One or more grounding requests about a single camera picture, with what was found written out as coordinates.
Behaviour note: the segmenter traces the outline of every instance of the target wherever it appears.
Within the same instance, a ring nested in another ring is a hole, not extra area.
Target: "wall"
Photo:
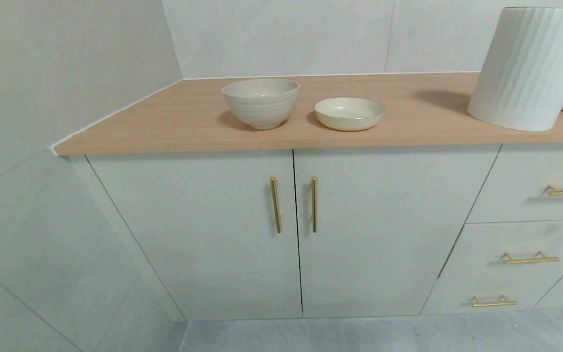
[[[563,0],[162,3],[185,78],[480,71],[504,7],[563,7]]]
[[[178,350],[186,323],[48,147],[180,79],[159,0],[0,0],[0,351]]]

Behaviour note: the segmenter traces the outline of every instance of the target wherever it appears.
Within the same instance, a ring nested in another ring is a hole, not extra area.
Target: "white bowl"
[[[265,78],[235,82],[221,91],[240,121],[254,129],[265,130],[288,120],[297,104],[299,83]]]
[[[370,129],[382,119],[386,107],[362,98],[331,98],[314,105],[319,122],[332,129],[360,131]]]

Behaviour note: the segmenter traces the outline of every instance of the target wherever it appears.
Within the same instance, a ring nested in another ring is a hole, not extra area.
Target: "cabinet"
[[[302,316],[291,150],[88,160],[186,319]]]
[[[507,252],[515,260],[510,261]],[[548,274],[563,274],[563,220],[468,224],[440,277],[530,278]]]
[[[561,274],[504,278],[440,278],[433,286],[422,314],[532,309],[560,277]]]
[[[563,220],[563,144],[506,144],[467,222]]]
[[[419,314],[497,152],[295,150],[303,316]]]
[[[556,161],[563,145],[499,149],[257,150],[87,160],[118,210],[112,213],[151,265],[147,273],[157,274],[166,288],[160,291],[186,319],[563,305],[563,196],[523,200],[528,185],[563,187],[563,170],[556,170],[563,168]],[[560,260],[503,262],[505,252],[531,259],[540,258],[539,250]],[[518,305],[503,305],[503,294]],[[499,305],[474,307],[474,296]]]

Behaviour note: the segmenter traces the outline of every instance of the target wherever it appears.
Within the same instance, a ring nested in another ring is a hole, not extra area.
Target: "gray floor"
[[[449,316],[193,321],[181,352],[563,352],[563,308]]]

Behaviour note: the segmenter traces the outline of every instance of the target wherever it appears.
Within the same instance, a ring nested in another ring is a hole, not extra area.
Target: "white vase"
[[[468,112],[509,129],[553,127],[563,106],[563,9],[503,9]]]

